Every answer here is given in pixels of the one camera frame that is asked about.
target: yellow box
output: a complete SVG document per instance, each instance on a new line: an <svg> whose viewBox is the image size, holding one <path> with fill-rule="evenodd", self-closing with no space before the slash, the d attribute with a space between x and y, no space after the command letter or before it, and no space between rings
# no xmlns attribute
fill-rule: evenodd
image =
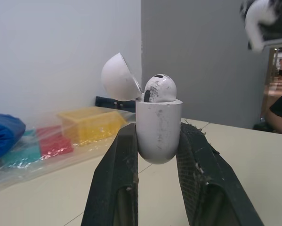
<svg viewBox="0 0 282 226"><path fill-rule="evenodd" d="M87 145L117 134L127 122L116 110L88 107L58 114L62 120L63 135L74 144Z"/></svg>

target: plastic bag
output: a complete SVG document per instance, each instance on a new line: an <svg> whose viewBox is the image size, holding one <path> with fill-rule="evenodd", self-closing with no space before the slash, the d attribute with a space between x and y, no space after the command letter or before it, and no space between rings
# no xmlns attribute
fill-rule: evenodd
<svg viewBox="0 0 282 226"><path fill-rule="evenodd" d="M134 113L102 107L34 119L0 158L0 187L104 155L120 128L131 122Z"/></svg>

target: open case lid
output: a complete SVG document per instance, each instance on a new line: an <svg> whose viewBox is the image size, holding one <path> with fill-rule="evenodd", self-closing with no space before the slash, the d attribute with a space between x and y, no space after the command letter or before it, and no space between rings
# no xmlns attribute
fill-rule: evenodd
<svg viewBox="0 0 282 226"><path fill-rule="evenodd" d="M106 62L101 72L101 80L107 94L113 99L129 101L142 96L141 87L121 53Z"/></svg>

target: dirty earbud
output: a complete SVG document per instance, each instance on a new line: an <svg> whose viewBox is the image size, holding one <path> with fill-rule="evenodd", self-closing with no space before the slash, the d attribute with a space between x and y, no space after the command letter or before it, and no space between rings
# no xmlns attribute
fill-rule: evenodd
<svg viewBox="0 0 282 226"><path fill-rule="evenodd" d="M177 87L174 81L165 74L153 76L145 86L144 102L160 103L175 101Z"/></svg>

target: blue fabric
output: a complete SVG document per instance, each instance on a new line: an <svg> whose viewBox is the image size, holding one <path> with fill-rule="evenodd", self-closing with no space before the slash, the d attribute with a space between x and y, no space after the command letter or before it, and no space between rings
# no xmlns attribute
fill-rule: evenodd
<svg viewBox="0 0 282 226"><path fill-rule="evenodd" d="M20 119L0 114L0 157L19 141L25 128L26 125Z"/></svg>

